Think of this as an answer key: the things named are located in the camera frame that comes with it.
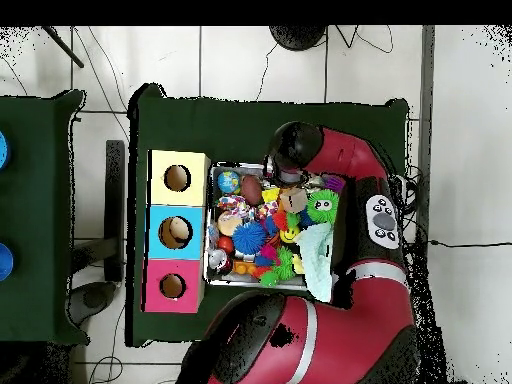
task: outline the light blue cloth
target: light blue cloth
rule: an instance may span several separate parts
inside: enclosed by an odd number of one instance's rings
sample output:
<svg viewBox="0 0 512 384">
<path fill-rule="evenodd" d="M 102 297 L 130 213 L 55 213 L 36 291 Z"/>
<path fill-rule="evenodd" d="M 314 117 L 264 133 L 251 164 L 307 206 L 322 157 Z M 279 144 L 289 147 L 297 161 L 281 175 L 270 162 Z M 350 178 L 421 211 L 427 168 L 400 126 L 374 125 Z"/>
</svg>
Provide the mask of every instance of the light blue cloth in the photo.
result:
<svg viewBox="0 0 512 384">
<path fill-rule="evenodd" d="M 333 244 L 332 225 L 311 225 L 295 237 L 299 245 L 306 285 L 313 297 L 320 302 L 330 302 L 333 277 L 331 256 Z"/>
</svg>

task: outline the blue object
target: blue object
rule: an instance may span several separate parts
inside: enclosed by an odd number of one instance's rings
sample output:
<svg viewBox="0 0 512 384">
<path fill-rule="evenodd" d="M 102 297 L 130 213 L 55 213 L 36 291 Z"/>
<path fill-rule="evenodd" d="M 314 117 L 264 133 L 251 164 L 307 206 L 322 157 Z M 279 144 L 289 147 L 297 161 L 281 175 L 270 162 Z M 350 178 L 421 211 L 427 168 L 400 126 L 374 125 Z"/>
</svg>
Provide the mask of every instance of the blue object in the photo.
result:
<svg viewBox="0 0 512 384">
<path fill-rule="evenodd" d="M 149 259 L 191 259 L 199 260 L 203 231 L 203 211 L 199 207 L 177 207 L 151 205 L 149 207 Z M 164 219 L 179 216 L 192 226 L 192 238 L 183 249 L 169 249 L 160 242 L 158 229 Z"/>
<path fill-rule="evenodd" d="M 7 165 L 9 160 L 9 145 L 4 135 L 0 131 L 0 169 Z"/>
<path fill-rule="evenodd" d="M 11 251 L 0 243 L 0 281 L 4 281 L 11 274 L 13 264 Z"/>
<path fill-rule="evenodd" d="M 255 256 L 254 257 L 254 265 L 256 266 L 272 266 L 274 265 L 274 261 L 269 258 L 265 258 L 265 256 Z"/>
<path fill-rule="evenodd" d="M 309 227 L 310 225 L 316 224 L 315 221 L 313 221 L 307 212 L 307 208 L 299 212 L 300 215 L 300 225 L 304 228 Z"/>
<path fill-rule="evenodd" d="M 267 216 L 265 219 L 265 228 L 267 229 L 268 235 L 270 237 L 274 237 L 279 231 L 279 228 L 277 228 L 276 223 L 272 219 L 272 215 Z"/>
<path fill-rule="evenodd" d="M 236 193 L 240 190 L 240 177 L 236 172 L 225 171 L 219 174 L 217 184 L 225 194 Z"/>
<path fill-rule="evenodd" d="M 251 221 L 235 228 L 233 244 L 240 253 L 255 255 L 265 244 L 266 237 L 263 226 L 256 221 Z"/>
</svg>

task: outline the green plush toy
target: green plush toy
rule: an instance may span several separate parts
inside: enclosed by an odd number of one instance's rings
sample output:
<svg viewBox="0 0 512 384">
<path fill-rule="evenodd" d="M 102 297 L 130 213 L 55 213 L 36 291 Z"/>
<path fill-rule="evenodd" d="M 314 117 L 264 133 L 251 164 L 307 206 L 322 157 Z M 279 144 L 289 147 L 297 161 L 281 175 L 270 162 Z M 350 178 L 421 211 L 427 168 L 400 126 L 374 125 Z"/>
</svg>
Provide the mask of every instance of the green plush toy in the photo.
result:
<svg viewBox="0 0 512 384">
<path fill-rule="evenodd" d="M 317 224 L 323 222 L 334 224 L 339 201 L 340 198 L 334 191 L 320 190 L 314 192 L 308 201 L 308 215 Z"/>
<path fill-rule="evenodd" d="M 261 285 L 264 287 L 274 287 L 279 281 L 289 280 L 295 277 L 293 271 L 293 253 L 286 247 L 277 249 L 277 257 L 281 261 L 279 265 L 274 265 L 271 271 L 265 272 L 261 277 Z"/>
</svg>

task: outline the red robot arm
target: red robot arm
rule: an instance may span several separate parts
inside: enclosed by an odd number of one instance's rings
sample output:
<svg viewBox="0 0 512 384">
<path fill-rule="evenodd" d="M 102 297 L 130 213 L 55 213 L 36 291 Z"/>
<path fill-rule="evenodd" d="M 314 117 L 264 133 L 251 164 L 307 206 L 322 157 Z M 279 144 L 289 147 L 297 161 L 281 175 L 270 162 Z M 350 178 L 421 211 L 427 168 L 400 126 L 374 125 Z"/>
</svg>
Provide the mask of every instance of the red robot arm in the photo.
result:
<svg viewBox="0 0 512 384">
<path fill-rule="evenodd" d="M 293 122 L 276 132 L 266 163 L 279 185 L 303 171 L 340 174 L 344 254 L 334 288 L 353 306 L 281 294 L 246 294 L 217 316 L 184 359 L 176 384 L 412 384 L 419 365 L 401 234 L 385 167 L 357 137 Z"/>
</svg>

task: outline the green table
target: green table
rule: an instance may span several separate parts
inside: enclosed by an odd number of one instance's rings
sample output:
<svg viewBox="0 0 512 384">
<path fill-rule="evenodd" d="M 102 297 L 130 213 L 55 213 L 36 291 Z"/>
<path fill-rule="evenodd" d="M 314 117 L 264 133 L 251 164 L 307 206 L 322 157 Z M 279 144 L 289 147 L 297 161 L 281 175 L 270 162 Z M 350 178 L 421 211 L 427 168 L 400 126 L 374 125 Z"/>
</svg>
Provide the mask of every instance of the green table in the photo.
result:
<svg viewBox="0 0 512 384">
<path fill-rule="evenodd" d="M 12 156 L 0 170 L 0 242 L 15 257 L 0 282 L 0 341 L 87 343 L 65 311 L 71 282 L 71 118 L 82 91 L 51 99 L 0 97 Z"/>
<path fill-rule="evenodd" d="M 305 121 L 356 135 L 382 146 L 396 171 L 405 171 L 405 100 L 384 106 L 351 103 L 291 104 L 229 102 L 208 98 L 171 99 L 156 84 L 144 84 L 131 98 L 128 202 L 126 343 L 200 340 L 216 313 L 247 288 L 207 286 L 197 314 L 140 310 L 147 151 L 204 152 L 212 162 L 261 163 L 274 131 L 288 121 Z"/>
</svg>

